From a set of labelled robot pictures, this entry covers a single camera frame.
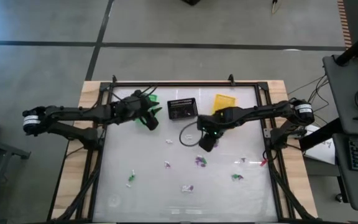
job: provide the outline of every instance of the desk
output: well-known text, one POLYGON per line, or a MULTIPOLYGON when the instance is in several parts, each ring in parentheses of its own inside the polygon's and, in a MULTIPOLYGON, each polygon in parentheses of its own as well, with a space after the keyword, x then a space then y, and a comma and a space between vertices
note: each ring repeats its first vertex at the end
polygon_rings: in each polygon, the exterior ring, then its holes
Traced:
MULTIPOLYGON (((278 103, 279 101, 288 99, 284 82, 281 80, 251 81, 251 82, 267 82, 270 90, 270 98, 272 100, 272 103, 278 103)), ((79 106, 86 108, 86 107, 91 107, 94 104, 94 102, 98 97, 100 83, 101 82, 94 82, 94 81, 84 83, 81 92, 79 106)), ((276 122, 277 122, 277 126, 281 126, 285 122, 285 119, 277 118, 276 122)), ((74 125, 79 128, 87 128, 90 127, 92 124, 91 122, 76 121, 74 125)), ((299 146, 298 141, 296 140, 289 140, 288 143, 299 146)), ((71 141, 68 145, 67 153, 70 153, 81 146, 82 145, 80 144, 79 141, 71 141)), ((93 160, 96 159, 96 154, 97 152, 94 152, 94 156, 92 157, 93 160)), ((69 206, 73 201, 73 199, 76 197, 81 187, 86 155, 87 155, 86 150, 80 150, 72 154, 70 157, 68 157, 65 160, 63 164, 62 174, 57 183, 58 189, 55 194, 55 197, 52 200, 52 206, 51 206, 49 218, 59 217, 65 211, 67 206, 69 206)), ((302 206, 304 206, 311 215, 317 217, 317 211, 314 205, 309 179, 306 173, 305 163, 303 162, 301 151, 299 151, 298 149, 287 148, 283 150, 283 158, 284 158, 289 185, 292 192, 295 194, 295 196, 300 201, 302 206)), ((86 216, 86 213, 88 211, 90 193, 91 193, 91 189, 88 191, 88 194, 85 197, 85 206, 83 208, 84 217, 86 216)), ((280 201, 282 203, 284 217, 288 217, 288 211, 286 211, 287 206, 285 204, 286 200, 282 192, 280 192, 280 201)))

